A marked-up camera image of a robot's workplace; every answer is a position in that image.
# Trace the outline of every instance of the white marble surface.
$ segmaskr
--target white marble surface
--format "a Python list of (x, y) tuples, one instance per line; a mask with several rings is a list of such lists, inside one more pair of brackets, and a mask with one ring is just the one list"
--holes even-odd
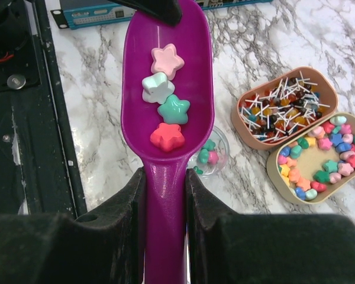
[[(55, 8), (56, 0), (46, 0)], [(280, 197), (266, 174), (269, 153), (235, 135), (230, 111), (245, 91), (298, 66), (335, 86), (339, 111), (355, 114), (355, 0), (274, 0), (206, 12), (213, 38), (215, 125), (230, 143), (228, 166), (204, 181), (239, 213), (328, 213), (355, 222), (355, 180), (321, 205)], [(120, 127), (121, 70), (128, 23), (59, 30), (50, 16), (76, 154), (89, 209), (121, 189), (140, 159)]]

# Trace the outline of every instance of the purple scoop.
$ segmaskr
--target purple scoop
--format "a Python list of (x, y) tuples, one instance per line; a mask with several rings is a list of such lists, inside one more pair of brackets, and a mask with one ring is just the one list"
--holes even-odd
[[(208, 23), (193, 0), (179, 0), (183, 17), (176, 27), (142, 12), (133, 16), (125, 39), (122, 82), (122, 133), (141, 157), (147, 176), (145, 284), (186, 283), (184, 259), (184, 180), (189, 158), (208, 139), (214, 122), (212, 51)], [(191, 102), (181, 125), (185, 145), (165, 153), (150, 142), (163, 122), (159, 104), (142, 100), (142, 80), (151, 76), (151, 50), (169, 43), (185, 65), (176, 72), (174, 94)]]

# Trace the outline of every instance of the blue bead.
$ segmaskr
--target blue bead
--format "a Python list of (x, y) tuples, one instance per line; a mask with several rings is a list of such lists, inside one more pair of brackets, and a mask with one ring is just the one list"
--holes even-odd
[(338, 153), (350, 151), (351, 150), (351, 144), (349, 144), (349, 143), (341, 143), (335, 148), (335, 150)]
[(284, 157), (288, 157), (289, 154), (291, 153), (291, 148), (289, 146), (285, 146), (279, 153), (279, 155), (282, 155)]

